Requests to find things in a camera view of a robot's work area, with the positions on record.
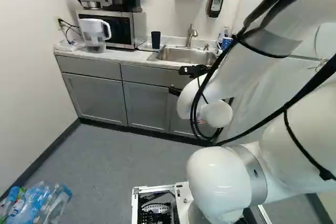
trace stainless steel sink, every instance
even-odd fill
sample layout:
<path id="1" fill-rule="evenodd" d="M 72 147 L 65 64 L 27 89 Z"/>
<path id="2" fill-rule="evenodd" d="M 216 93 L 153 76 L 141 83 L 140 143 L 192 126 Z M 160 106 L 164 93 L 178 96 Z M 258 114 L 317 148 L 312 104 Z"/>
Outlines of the stainless steel sink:
<path id="1" fill-rule="evenodd" d="M 216 61 L 216 55 L 211 51 L 193 48 L 165 47 L 159 53 L 151 55 L 148 60 L 164 60 L 212 66 Z"/>

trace wall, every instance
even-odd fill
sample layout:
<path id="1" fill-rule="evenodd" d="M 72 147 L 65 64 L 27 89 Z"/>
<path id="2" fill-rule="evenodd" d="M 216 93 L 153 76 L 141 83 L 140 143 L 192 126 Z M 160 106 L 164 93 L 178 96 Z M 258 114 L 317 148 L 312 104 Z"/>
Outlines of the wall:
<path id="1" fill-rule="evenodd" d="M 239 0 L 224 0 L 218 18 L 209 18 L 206 2 L 194 0 L 141 0 L 147 13 L 147 32 L 159 30 L 164 35 L 186 37 L 190 23 L 199 38 L 217 39 L 223 26 L 232 27 Z"/>
<path id="2" fill-rule="evenodd" d="M 0 195 L 77 118 L 52 46 L 73 0 L 2 0 Z"/>

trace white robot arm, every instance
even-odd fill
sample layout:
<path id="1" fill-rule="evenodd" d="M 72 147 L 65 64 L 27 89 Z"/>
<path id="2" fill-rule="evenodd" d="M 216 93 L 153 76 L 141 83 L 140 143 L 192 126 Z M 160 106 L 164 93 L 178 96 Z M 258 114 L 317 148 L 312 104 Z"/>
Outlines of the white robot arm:
<path id="1" fill-rule="evenodd" d="M 216 127 L 228 124 L 232 111 L 218 101 L 255 84 L 309 29 L 334 21 L 335 4 L 336 0 L 264 0 L 245 19 L 218 69 L 200 77 L 200 88 L 194 80 L 182 91 L 180 117 L 207 119 Z M 328 64 L 333 74 L 336 56 Z M 336 189 L 336 127 L 331 124 L 336 121 L 335 100 L 336 82 L 326 82 L 283 109 L 261 140 L 195 152 L 187 164 L 191 210 L 198 208 L 212 224 L 235 223 L 249 206 Z M 191 215 L 190 223 L 200 223 Z"/>

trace power outlet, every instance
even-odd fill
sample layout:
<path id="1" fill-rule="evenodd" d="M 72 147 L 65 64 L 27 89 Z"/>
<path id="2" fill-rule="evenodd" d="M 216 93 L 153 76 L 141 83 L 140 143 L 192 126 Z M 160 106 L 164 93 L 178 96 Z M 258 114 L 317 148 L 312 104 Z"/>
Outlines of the power outlet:
<path id="1" fill-rule="evenodd" d="M 62 25 L 61 23 L 58 21 L 58 19 L 61 18 L 59 16 L 55 16 L 55 25 L 57 27 L 57 30 L 62 30 Z"/>

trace microwave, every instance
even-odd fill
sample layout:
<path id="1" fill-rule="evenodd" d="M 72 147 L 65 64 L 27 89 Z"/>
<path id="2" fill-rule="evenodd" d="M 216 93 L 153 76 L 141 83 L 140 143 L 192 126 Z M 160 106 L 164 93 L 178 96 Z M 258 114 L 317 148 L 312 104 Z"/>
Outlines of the microwave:
<path id="1" fill-rule="evenodd" d="M 107 47 L 136 49 L 146 42 L 145 12 L 123 13 L 83 9 L 77 11 L 76 14 L 78 19 L 97 18 L 110 24 L 112 37 L 105 41 Z"/>

